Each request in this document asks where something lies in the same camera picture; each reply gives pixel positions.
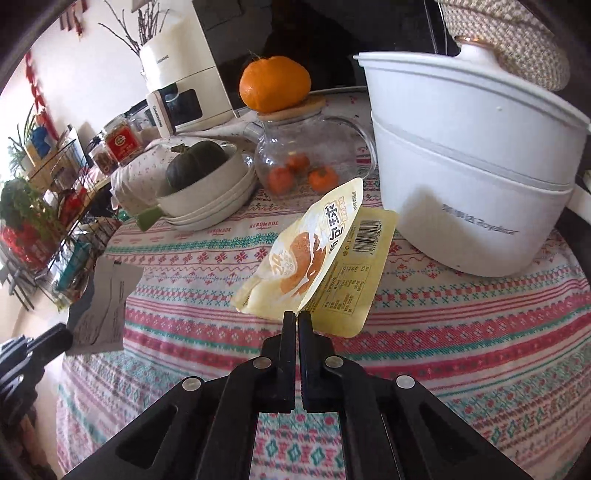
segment small orange fruit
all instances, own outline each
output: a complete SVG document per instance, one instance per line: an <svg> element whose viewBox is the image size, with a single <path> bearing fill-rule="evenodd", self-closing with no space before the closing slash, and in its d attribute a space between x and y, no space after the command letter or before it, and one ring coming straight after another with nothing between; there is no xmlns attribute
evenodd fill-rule
<svg viewBox="0 0 591 480"><path fill-rule="evenodd" d="M267 176L269 190L275 195L285 195L295 185L293 173L285 167L274 167Z"/></svg>
<svg viewBox="0 0 591 480"><path fill-rule="evenodd" d="M339 175L332 167L315 168L308 173L308 183L317 193L327 193L339 186Z"/></svg>
<svg viewBox="0 0 591 480"><path fill-rule="evenodd" d="M289 168L294 175L305 173L309 167L310 159L305 153L295 153L290 155L287 159L287 168Z"/></svg>

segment snack package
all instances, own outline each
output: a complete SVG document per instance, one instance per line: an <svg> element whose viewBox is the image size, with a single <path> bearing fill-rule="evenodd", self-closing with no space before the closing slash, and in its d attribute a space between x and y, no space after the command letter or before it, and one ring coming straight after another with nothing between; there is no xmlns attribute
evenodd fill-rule
<svg viewBox="0 0 591 480"><path fill-rule="evenodd" d="M363 327L384 270L397 214L361 207L363 181L328 192L281 232L232 297L242 313L283 320L312 312L314 329L354 336Z"/></svg>
<svg viewBox="0 0 591 480"><path fill-rule="evenodd" d="M361 207L328 273L303 310L314 330L353 337L363 328L382 278L398 214Z"/></svg>
<svg viewBox="0 0 591 480"><path fill-rule="evenodd" d="M362 200L360 178L324 195L279 234L230 304L239 312L279 321L286 310L302 310L339 252Z"/></svg>

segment receipt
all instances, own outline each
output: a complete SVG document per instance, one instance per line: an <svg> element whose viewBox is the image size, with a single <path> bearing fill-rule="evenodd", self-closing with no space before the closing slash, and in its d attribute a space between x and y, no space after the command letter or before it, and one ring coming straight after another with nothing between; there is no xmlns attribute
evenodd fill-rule
<svg viewBox="0 0 591 480"><path fill-rule="evenodd" d="M125 300L143 272L141 267L99 257L84 295L70 307L67 326L74 343L66 355L123 350Z"/></svg>

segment woven basket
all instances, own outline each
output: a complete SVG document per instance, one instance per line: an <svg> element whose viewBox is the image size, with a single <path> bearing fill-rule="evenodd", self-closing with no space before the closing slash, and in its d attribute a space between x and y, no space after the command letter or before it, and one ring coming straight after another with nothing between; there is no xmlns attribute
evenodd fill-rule
<svg viewBox="0 0 591 480"><path fill-rule="evenodd" d="M494 46L501 67L545 89L563 89L569 61L554 36L514 0L437 0L452 37L476 37Z"/></svg>

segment white plate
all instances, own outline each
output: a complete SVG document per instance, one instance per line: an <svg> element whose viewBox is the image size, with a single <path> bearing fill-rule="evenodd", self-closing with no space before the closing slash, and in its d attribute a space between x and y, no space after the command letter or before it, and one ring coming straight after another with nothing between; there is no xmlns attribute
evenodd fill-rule
<svg viewBox="0 0 591 480"><path fill-rule="evenodd" d="M252 170L249 170L248 174L245 175L238 184L236 184L233 188L228 190L226 194L222 197L214 200L213 202L207 204L204 208L196 210L191 215L184 215L182 217L173 217L173 218L164 218L168 223L172 223L173 225L186 225L187 223L193 223L197 220L201 220L203 218L208 217L209 215L216 213L218 210L221 210L226 205L232 203L236 198L241 196L246 189L249 188L251 183L256 181L256 174L254 167Z"/></svg>
<svg viewBox="0 0 591 480"><path fill-rule="evenodd" d="M255 177L251 184L248 186L248 188L244 190L244 192L242 192L238 197L236 197L233 201L225 205L217 212L214 212L201 220L196 220L193 223L188 223L185 225L173 225L171 223L171 225L177 230L183 232L197 232L199 230L203 230L205 228L209 228L213 225L216 225L217 223L224 221L230 215L236 213L240 209L240 207L242 207L242 205L244 205L246 201L250 198L256 186L257 181Z"/></svg>

